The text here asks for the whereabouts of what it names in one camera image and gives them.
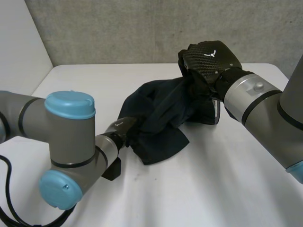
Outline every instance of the concrete wall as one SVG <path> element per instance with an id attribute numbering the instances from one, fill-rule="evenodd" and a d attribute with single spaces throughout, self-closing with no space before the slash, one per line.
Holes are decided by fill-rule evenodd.
<path id="1" fill-rule="evenodd" d="M 0 0 L 0 90 L 31 95 L 52 68 L 24 1 Z"/>
<path id="2" fill-rule="evenodd" d="M 290 76 L 303 54 L 302 0 L 26 0 L 54 64 L 176 62 L 222 40 L 241 62 Z"/>

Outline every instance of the light blue joint cap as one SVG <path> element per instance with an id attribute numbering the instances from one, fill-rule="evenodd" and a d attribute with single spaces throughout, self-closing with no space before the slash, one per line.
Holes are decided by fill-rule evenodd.
<path id="1" fill-rule="evenodd" d="M 96 114 L 94 98 L 77 91 L 57 91 L 45 100 L 46 109 L 59 117 L 84 120 Z"/>
<path id="2" fill-rule="evenodd" d="M 293 175 L 293 177 L 297 179 L 298 182 L 303 184 L 303 161 L 298 162 L 291 167 L 288 167 L 286 169 L 286 172 Z"/>
<path id="3" fill-rule="evenodd" d="M 40 178 L 39 190 L 42 198 L 52 207 L 69 210 L 79 202 L 83 193 L 79 185 L 56 170 L 49 170 Z"/>

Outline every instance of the black cable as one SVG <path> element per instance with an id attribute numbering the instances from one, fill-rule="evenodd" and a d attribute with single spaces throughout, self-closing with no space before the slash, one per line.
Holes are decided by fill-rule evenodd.
<path id="1" fill-rule="evenodd" d="M 8 217 L 6 215 L 6 213 L 3 211 L 3 209 L 0 207 L 0 219 L 2 220 L 2 222 L 8 227 L 60 227 L 61 225 L 63 225 L 63 223 L 66 221 L 66 219 L 69 217 L 69 215 L 75 209 L 75 206 L 69 210 L 66 210 L 55 221 L 53 221 L 45 226 L 42 226 L 42 225 L 33 225 L 32 226 L 32 225 L 26 223 L 25 221 L 23 221 L 18 216 L 18 214 L 15 212 L 15 209 L 13 208 L 13 205 L 12 205 L 12 202 L 10 199 L 10 193 L 9 193 L 9 183 L 10 183 L 10 176 L 11 176 L 11 172 L 12 172 L 12 166 L 11 166 L 10 161 L 6 157 L 0 155 L 0 159 L 2 161 L 4 161 L 6 163 L 6 165 L 8 166 L 6 182 L 5 182 L 5 195 L 6 195 L 6 200 L 7 200 L 8 206 L 9 206 L 9 210 L 12 213 L 13 217 L 16 219 L 16 221 L 14 221 L 10 217 Z"/>

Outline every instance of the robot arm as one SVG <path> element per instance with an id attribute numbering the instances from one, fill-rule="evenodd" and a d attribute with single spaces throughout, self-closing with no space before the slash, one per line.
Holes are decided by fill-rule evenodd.
<path id="1" fill-rule="evenodd" d="M 207 53 L 217 50 L 213 56 Z M 303 183 L 303 57 L 284 92 L 254 74 L 220 41 L 190 45 L 179 53 L 183 76 L 195 80 L 193 96 L 222 101 L 229 115 Z"/>
<path id="2" fill-rule="evenodd" d="M 94 99 L 81 92 L 43 99 L 0 91 L 0 144 L 15 136 L 49 143 L 52 167 L 39 189 L 53 207 L 69 210 L 100 176 L 120 175 L 118 152 L 136 119 L 119 119 L 95 136 L 95 112 Z"/>
<path id="3" fill-rule="evenodd" d="M 235 81 L 224 99 L 226 109 L 300 183 L 303 183 L 302 85 L 303 57 L 284 92 L 250 74 Z"/>

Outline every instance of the white table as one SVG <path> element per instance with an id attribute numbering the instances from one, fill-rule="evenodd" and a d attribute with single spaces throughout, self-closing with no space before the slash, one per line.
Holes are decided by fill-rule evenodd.
<path id="1" fill-rule="evenodd" d="M 284 89 L 287 78 L 270 64 L 243 64 Z M 91 94 L 96 134 L 116 120 L 125 98 L 144 82 L 180 77 L 176 64 L 65 65 L 55 67 L 34 96 L 59 90 Z M 230 118 L 223 105 L 216 126 L 185 123 L 190 144 L 164 162 L 144 166 L 130 148 L 120 152 L 122 174 L 100 178 L 63 225 L 66 227 L 301 227 L 303 185 Z M 31 224 L 46 224 L 61 211 L 38 191 L 50 167 L 48 145 L 14 138 L 0 146 L 13 165 L 11 196 L 17 213 Z M 6 167 L 0 165 L 0 204 Z"/>

